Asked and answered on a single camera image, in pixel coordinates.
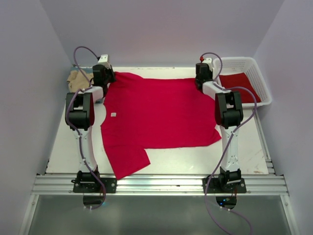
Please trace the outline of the bright red t shirt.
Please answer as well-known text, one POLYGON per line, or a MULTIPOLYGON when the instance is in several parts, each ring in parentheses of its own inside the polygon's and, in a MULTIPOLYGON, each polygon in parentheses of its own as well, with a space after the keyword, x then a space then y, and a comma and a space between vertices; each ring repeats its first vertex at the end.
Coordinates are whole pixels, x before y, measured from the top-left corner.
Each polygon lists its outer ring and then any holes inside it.
POLYGON ((101 136, 117 179, 150 164, 147 149, 209 146, 221 139, 215 102, 193 78, 143 78, 117 72, 104 99, 101 136))

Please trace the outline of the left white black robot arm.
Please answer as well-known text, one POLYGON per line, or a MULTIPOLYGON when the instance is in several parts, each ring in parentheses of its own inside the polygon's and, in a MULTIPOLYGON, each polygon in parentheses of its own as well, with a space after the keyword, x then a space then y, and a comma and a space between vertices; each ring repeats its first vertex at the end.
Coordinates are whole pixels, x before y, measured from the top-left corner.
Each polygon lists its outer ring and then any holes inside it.
POLYGON ((92 67, 93 79, 89 87, 78 88, 66 96, 65 121, 74 133, 79 154, 79 170, 73 191, 75 193, 105 193, 96 162, 92 127, 95 121, 94 105, 103 101, 108 92, 108 84, 116 78, 111 64, 96 64, 92 67))

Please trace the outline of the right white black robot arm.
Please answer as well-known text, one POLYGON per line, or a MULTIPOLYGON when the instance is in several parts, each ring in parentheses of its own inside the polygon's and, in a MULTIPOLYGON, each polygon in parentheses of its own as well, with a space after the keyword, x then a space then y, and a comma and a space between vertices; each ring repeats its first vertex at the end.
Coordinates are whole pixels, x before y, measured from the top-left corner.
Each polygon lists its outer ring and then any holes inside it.
POLYGON ((218 86, 213 72, 204 62, 196 64, 196 87, 215 101, 215 121, 222 135, 223 153, 216 167, 220 171, 203 178, 205 193, 246 193, 238 157, 238 129, 243 121, 240 93, 218 86))

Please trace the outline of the blue folded shirt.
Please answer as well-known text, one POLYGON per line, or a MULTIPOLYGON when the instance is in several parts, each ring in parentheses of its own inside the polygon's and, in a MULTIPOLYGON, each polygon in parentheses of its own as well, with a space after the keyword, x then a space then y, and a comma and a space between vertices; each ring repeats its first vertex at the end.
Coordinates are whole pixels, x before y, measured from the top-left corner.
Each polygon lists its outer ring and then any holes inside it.
POLYGON ((85 73, 93 73, 93 69, 92 68, 81 68, 81 69, 78 69, 77 67, 72 67, 70 71, 83 71, 85 73))

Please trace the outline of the white plastic basket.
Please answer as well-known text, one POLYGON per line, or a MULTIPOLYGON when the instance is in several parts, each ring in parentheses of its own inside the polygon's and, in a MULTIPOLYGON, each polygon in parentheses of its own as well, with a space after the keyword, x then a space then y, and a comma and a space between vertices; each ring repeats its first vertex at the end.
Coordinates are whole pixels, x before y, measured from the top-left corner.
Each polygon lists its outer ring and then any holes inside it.
POLYGON ((213 76, 216 76, 218 72, 221 73, 220 75, 245 73, 253 89, 261 99, 261 102, 257 103, 257 106, 260 107, 271 104, 272 98, 270 92, 267 88, 262 73, 253 58, 223 57, 221 60, 216 58, 213 60, 213 68, 213 76))

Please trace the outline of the beige crumpled shirt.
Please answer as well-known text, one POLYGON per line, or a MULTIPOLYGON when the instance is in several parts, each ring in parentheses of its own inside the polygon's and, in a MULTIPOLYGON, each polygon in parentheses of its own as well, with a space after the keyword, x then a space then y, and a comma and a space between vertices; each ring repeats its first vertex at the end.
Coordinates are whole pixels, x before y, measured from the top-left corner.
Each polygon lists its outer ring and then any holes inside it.
POLYGON ((89 82, 87 80, 89 80, 93 84, 93 81, 91 81, 92 78, 93 78, 92 73, 86 73, 85 71, 81 73, 79 70, 71 71, 67 78, 69 91, 74 93, 78 89, 83 90, 88 88, 89 82))

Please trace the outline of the dark red folded shirt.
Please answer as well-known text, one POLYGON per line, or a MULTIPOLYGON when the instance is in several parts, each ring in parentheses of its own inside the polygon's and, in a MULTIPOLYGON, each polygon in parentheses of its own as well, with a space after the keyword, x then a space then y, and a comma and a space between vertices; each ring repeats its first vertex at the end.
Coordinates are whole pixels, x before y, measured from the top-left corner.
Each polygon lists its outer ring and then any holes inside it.
MULTIPOLYGON (((243 87, 249 90, 255 97, 256 102, 261 102, 260 97, 256 93, 256 91, 253 89, 248 77, 245 73, 238 73, 238 74, 231 74, 231 75, 220 75, 220 82, 221 85, 227 89, 233 88, 233 87, 243 87)), ((234 89, 235 91, 239 91, 242 103, 253 103, 254 99, 251 96, 251 94, 243 89, 234 89)))

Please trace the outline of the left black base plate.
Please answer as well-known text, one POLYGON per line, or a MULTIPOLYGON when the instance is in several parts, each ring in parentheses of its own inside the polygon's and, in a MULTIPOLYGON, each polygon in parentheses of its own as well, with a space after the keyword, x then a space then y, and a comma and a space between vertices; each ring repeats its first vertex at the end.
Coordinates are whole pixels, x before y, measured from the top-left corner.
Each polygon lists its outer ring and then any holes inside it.
POLYGON ((117 180, 115 178, 100 178, 100 183, 97 179, 78 181, 77 179, 71 180, 74 184, 74 193, 102 193, 103 187, 105 187, 106 193, 116 193, 117 180))

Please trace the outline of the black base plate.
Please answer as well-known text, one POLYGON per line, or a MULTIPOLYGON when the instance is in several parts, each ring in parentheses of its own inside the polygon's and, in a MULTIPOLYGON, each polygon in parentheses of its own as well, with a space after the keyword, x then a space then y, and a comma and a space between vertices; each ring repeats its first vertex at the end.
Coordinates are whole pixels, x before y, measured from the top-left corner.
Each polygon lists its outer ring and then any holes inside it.
POLYGON ((78 181, 77 179, 71 180, 74 184, 74 193, 102 193, 103 187, 105 187, 106 193, 116 193, 117 180, 115 178, 100 178, 100 183, 97 179, 78 181))
POLYGON ((212 178, 207 186, 209 177, 202 178, 202 187, 204 193, 246 193, 246 184, 242 178, 239 183, 222 185, 218 178, 212 178))

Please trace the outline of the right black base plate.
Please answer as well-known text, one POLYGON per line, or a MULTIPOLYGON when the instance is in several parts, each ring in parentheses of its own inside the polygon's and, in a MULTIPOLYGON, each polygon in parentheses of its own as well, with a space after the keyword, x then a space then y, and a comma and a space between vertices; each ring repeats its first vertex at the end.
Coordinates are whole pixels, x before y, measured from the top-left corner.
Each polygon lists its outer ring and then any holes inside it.
POLYGON ((246 184, 242 178, 239 183, 222 185, 218 178, 212 178, 207 186, 209 177, 202 178, 202 187, 204 193, 246 193, 246 184))

